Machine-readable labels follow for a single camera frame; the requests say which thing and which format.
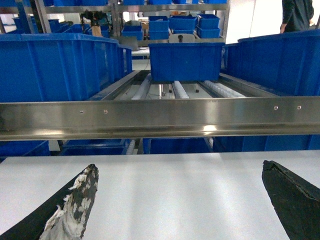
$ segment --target shelf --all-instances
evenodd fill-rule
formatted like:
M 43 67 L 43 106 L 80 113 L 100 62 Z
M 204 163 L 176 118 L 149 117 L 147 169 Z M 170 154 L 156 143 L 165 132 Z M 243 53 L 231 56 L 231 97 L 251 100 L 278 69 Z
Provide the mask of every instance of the shelf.
M 212 11 L 226 10 L 227 4 L 166 4 L 166 5 L 119 5 L 119 12 L 161 12 L 161 11 Z M 110 5 L 106 6 L 48 6 L 47 14 L 84 13 L 88 11 L 110 12 Z M 26 8 L 28 14 L 32 14 L 31 7 Z M 16 7 L 0 7 L 0 14 L 18 14 Z
M 119 5 L 119 12 L 213 11 L 226 10 L 227 4 Z
M 224 43 L 225 39 L 223 37 L 220 38 L 196 38 L 195 43 Z M 168 40 L 143 40 L 138 41 L 139 47 L 148 47 L 149 44 L 167 44 Z

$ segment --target blue storage crate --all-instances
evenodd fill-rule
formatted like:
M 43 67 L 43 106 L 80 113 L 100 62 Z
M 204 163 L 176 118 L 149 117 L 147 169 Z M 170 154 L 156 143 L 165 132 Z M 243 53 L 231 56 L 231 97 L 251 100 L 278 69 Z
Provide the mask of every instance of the blue storage crate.
M 68 140 L 63 148 L 100 148 L 100 147 L 127 147 L 129 139 L 82 139 Z
M 196 28 L 196 34 L 201 39 L 216 39 L 220 37 L 220 29 L 202 29 L 200 27 Z
M 169 27 L 173 30 L 195 30 L 197 17 L 194 16 L 171 16 Z
M 90 25 L 85 24 L 84 25 L 84 33 L 89 34 L 89 30 L 90 30 Z M 63 33 L 64 34 L 82 34 L 83 29 L 82 29 L 81 24 L 73 24 L 67 30 L 65 30 Z
M 16 7 L 15 0 L 0 0 L 0 7 Z
M 136 37 L 138 41 L 144 39 L 144 32 L 142 26 L 124 26 L 121 31 L 122 36 L 124 37 Z
M 145 5 L 145 0 L 123 0 L 123 5 Z
M 29 0 L 23 0 L 23 3 L 26 4 L 27 7 L 30 7 Z M 52 6 L 54 4 L 53 0 L 43 0 L 45 6 Z M 0 7 L 16 7 L 15 0 L 0 0 Z
M 198 14 L 198 25 L 201 29 L 219 28 L 220 18 L 213 14 Z
M 240 44 L 227 44 L 222 47 L 222 61 L 221 69 L 224 73 L 234 76 L 236 78 L 241 77 L 241 48 Z
M 117 47 L 84 34 L 1 34 L 0 102 L 86 100 L 114 82 Z
M 217 80 L 224 43 L 149 44 L 154 81 Z
M 320 94 L 320 30 L 240 39 L 241 78 L 295 96 Z
M 110 38 L 110 31 L 109 26 L 102 25 L 101 28 L 101 34 L 104 38 Z
M 117 51 L 117 79 L 122 79 L 132 72 L 132 48 L 119 45 Z
M 175 4 L 198 4 L 199 0 L 173 0 Z
M 211 153 L 207 138 L 144 138 L 143 154 Z
M 38 34 L 39 31 L 38 31 L 38 28 L 37 28 L 37 24 L 36 24 L 35 18 L 31 17 L 31 20 L 32 20 L 32 24 L 33 24 L 34 33 Z M 14 24 L 16 26 L 16 29 L 17 30 L 21 30 L 22 31 L 21 33 L 23 33 L 24 32 L 24 28 L 23 28 L 21 19 L 19 17 L 15 17 L 15 18 L 13 18 L 13 21 L 14 21 Z M 55 33 L 55 32 L 60 30 L 61 26 L 59 24 L 59 19 L 50 19 L 48 21 L 49 21 L 50 29 L 51 29 L 52 33 Z
M 227 0 L 203 0 L 205 4 L 226 4 Z
M 80 6 L 81 0 L 53 0 L 53 4 L 57 7 Z
M 215 152 L 263 152 L 307 150 L 309 135 L 214 137 Z
M 149 30 L 151 32 L 168 31 L 169 20 L 166 16 L 149 16 Z
M 24 156 L 50 156 L 48 141 L 1 142 L 0 158 Z
M 125 155 L 125 147 L 67 147 L 60 156 Z
M 149 31 L 150 40 L 161 40 L 169 38 L 169 31 Z
M 83 6 L 104 6 L 108 4 L 108 0 L 82 0 Z
M 172 4 L 172 0 L 149 0 L 151 5 L 166 5 Z
M 194 30 L 180 30 L 180 29 L 175 29 L 173 30 L 173 34 L 194 34 Z
M 320 150 L 320 135 L 311 135 L 308 144 L 308 150 Z

